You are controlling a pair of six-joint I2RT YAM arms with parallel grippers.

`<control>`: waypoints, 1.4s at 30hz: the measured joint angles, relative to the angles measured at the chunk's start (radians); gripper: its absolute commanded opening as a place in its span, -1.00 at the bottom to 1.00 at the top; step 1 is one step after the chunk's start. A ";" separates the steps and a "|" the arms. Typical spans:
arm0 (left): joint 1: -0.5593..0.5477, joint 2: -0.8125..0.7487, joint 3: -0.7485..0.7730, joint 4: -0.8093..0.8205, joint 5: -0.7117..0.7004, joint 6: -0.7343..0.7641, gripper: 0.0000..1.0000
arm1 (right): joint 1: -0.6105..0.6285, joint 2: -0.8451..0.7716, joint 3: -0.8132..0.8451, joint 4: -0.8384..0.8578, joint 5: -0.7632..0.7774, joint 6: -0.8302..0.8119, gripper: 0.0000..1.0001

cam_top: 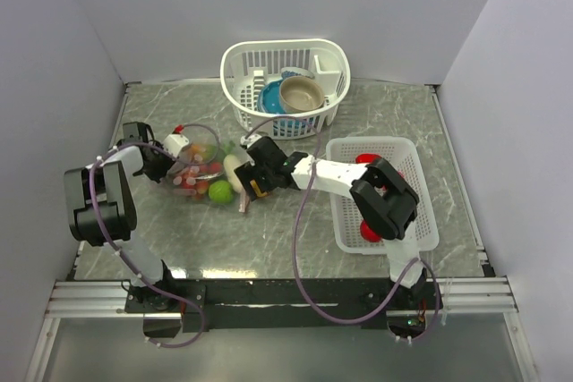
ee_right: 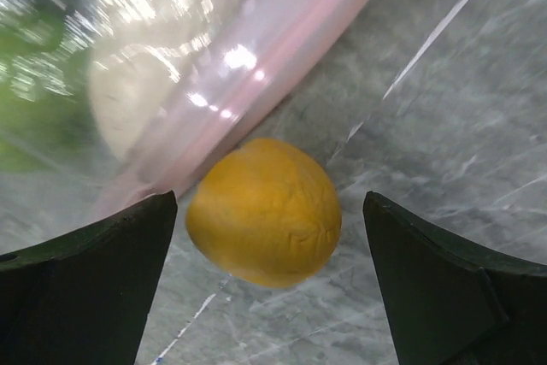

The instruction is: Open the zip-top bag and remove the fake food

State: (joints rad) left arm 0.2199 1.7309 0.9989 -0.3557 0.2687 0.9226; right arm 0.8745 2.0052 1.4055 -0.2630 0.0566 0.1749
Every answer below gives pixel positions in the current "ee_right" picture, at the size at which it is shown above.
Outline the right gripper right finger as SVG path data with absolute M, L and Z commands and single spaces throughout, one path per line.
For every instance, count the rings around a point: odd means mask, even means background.
M 544 364 L 546 266 L 489 249 L 370 191 L 363 216 L 401 364 Z

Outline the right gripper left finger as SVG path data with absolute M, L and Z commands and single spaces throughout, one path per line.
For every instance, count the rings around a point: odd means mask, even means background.
M 178 211 L 172 192 L 1 256 L 3 364 L 133 364 Z

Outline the green fake fruit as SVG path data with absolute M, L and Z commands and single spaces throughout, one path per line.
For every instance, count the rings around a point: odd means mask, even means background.
M 28 173 L 91 140 L 90 28 L 48 10 L 1 14 L 1 169 Z

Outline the orange fake fruit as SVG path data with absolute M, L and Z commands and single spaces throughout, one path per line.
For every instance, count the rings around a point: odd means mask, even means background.
M 192 243 L 215 266 L 271 288 L 323 269 L 341 226 L 338 194 L 323 167 L 272 138 L 253 139 L 217 162 L 185 214 Z

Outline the clear zip top bag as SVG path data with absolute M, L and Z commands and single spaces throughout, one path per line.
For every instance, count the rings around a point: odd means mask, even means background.
M 97 0 L 1 0 L 80 16 Z M 546 0 L 244 0 L 126 157 L 93 121 L 85 150 L 1 169 L 1 256 L 172 192 L 178 211 L 133 364 L 401 364 L 368 245 L 368 192 L 546 266 Z M 287 288 L 214 266 L 185 214 L 224 156 L 256 138 L 329 174 L 342 229 Z

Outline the white fake radish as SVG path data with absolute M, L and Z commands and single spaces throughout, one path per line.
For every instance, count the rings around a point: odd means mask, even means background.
M 244 0 L 97 0 L 89 98 L 122 159 Z

